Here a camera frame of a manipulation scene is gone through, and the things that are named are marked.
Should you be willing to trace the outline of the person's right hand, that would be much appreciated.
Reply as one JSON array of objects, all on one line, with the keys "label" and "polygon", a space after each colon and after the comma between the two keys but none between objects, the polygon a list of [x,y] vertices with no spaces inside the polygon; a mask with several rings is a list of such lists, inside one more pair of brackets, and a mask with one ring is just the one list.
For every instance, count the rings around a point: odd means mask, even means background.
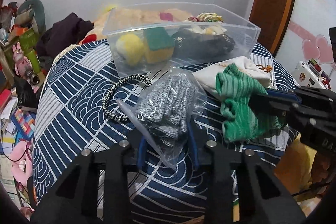
[{"label": "person's right hand", "polygon": [[329,175],[330,158],[323,153],[317,152],[311,167],[311,179],[313,183],[321,182]]}]

